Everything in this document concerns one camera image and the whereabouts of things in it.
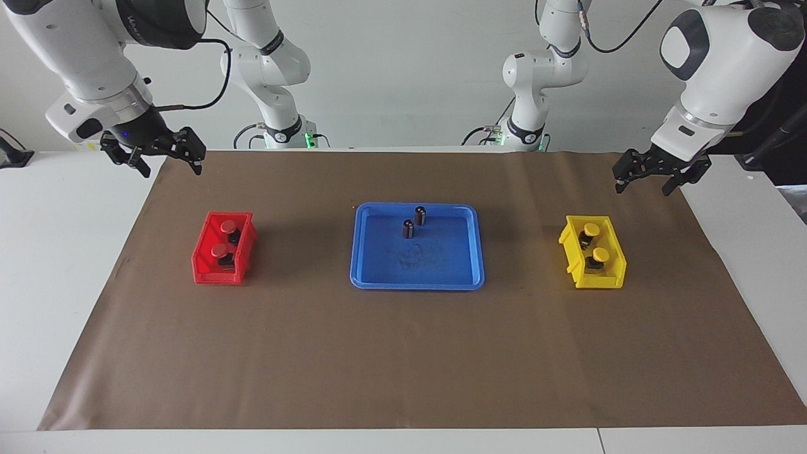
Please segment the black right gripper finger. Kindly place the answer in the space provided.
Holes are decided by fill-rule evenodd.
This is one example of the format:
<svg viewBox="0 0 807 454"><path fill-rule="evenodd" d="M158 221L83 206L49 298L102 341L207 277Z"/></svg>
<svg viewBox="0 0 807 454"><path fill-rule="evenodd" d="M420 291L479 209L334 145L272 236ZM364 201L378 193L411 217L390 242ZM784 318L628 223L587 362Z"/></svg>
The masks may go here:
<svg viewBox="0 0 807 454"><path fill-rule="evenodd" d="M207 148L191 127L183 127L178 132L178 158L187 163L194 175L202 175L202 163Z"/></svg>
<svg viewBox="0 0 807 454"><path fill-rule="evenodd" d="M127 152L114 135L101 135L100 147L115 166L125 165L139 172L144 178L150 177L152 170L142 159L138 147Z"/></svg>

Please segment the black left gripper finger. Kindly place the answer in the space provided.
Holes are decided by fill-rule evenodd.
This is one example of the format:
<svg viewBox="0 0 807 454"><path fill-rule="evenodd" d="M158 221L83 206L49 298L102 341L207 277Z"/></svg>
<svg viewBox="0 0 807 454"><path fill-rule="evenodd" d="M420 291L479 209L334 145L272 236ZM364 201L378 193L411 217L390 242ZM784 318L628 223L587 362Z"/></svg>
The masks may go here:
<svg viewBox="0 0 807 454"><path fill-rule="evenodd" d="M628 149L620 155L613 165L616 193L623 193L628 184L638 178L643 172L642 165L642 155L636 149Z"/></svg>
<svg viewBox="0 0 807 454"><path fill-rule="evenodd" d="M662 186L663 195L669 196L683 185L698 183L711 166L712 160L710 158L698 158L686 167L669 167L669 169L665 170L666 175L670 177Z"/></svg>

